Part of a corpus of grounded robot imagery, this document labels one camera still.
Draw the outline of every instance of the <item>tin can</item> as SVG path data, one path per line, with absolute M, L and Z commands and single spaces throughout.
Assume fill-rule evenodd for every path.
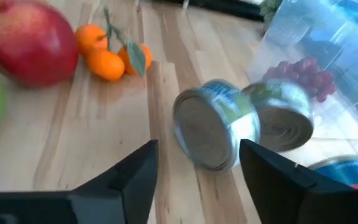
M 309 166 L 309 169 L 358 189 L 358 156 L 333 157 Z
M 260 144 L 276 152 L 296 149 L 313 134 L 313 114 L 307 92 L 296 83 L 271 79 L 242 91 L 249 95 L 260 119 Z
M 239 163 L 241 139 L 259 142 L 260 122 L 250 98 L 224 80 L 181 93 L 173 120 L 182 149 L 205 169 L 227 171 Z

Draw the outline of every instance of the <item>green plant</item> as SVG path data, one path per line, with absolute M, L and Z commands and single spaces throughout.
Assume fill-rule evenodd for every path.
M 125 51 L 128 54 L 129 62 L 128 63 L 131 68 L 134 70 L 134 72 L 140 76 L 145 75 L 146 70 L 146 56 L 141 48 L 141 46 L 137 43 L 135 43 L 130 38 L 125 38 L 124 34 L 116 27 L 114 26 L 110 21 L 110 13 L 109 9 L 107 7 L 103 8 L 104 17 L 106 18 L 107 22 L 107 38 L 108 38 L 108 49 L 110 49 L 110 38 L 115 34 L 116 38 L 122 46 L 124 47 Z
M 273 21 L 278 8 L 285 4 L 283 17 L 289 18 L 293 22 L 304 22 L 307 26 L 320 26 L 323 22 L 318 20 L 314 10 L 311 8 L 309 0 L 265 0 L 260 4 L 260 13 L 265 20 L 265 29 Z

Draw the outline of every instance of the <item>orange fruit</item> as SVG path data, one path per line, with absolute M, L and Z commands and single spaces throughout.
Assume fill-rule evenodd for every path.
M 86 57 L 86 64 L 91 72 L 110 81 L 118 81 L 125 71 L 122 59 L 109 50 L 91 51 Z
M 75 32 L 75 39 L 82 56 L 88 55 L 93 49 L 106 49 L 108 46 L 106 32 L 93 24 L 80 26 Z
M 148 69 L 152 64 L 152 53 L 146 45 L 140 44 L 139 46 L 143 50 L 143 53 L 146 57 L 146 69 Z M 132 68 L 131 61 L 129 60 L 129 56 L 125 47 L 121 47 L 121 49 L 119 49 L 118 56 L 122 58 L 125 63 L 125 71 L 130 75 L 136 75 L 136 71 L 134 68 Z

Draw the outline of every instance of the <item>clear plastic container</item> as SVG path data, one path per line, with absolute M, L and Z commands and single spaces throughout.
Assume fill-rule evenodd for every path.
M 313 137 L 284 156 L 310 166 L 358 154 L 358 1 L 283 0 L 247 75 L 290 78 L 310 93 Z

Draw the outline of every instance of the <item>wooden countertop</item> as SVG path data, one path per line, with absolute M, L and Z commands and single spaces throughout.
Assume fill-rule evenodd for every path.
M 49 0 L 75 29 L 112 21 L 154 57 L 147 78 L 108 83 L 80 61 L 73 82 L 32 91 L 7 82 L 0 128 L 0 190 L 74 189 L 150 139 L 160 144 L 149 223 L 258 223 L 240 167 L 215 175 L 196 168 L 172 133 L 172 105 L 213 78 L 239 87 L 260 42 L 260 24 L 180 6 L 128 0 Z M 113 42 L 117 50 L 118 42 Z

